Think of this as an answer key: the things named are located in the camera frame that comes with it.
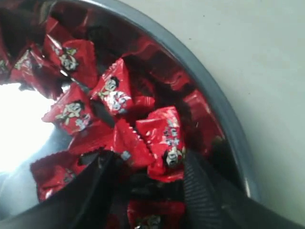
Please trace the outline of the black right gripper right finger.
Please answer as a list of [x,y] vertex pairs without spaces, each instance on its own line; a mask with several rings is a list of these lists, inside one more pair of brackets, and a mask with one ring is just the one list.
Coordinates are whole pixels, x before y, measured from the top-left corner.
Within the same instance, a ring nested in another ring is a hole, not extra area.
[[247,197],[199,153],[184,160],[184,201],[192,229],[302,229]]

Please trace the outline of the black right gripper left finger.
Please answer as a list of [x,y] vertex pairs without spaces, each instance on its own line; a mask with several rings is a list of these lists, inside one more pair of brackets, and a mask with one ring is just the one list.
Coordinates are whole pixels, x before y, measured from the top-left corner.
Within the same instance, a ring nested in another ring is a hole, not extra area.
[[114,214],[127,227],[128,193],[119,186],[119,160],[111,151],[97,157],[66,187],[12,218],[2,229],[103,229]]

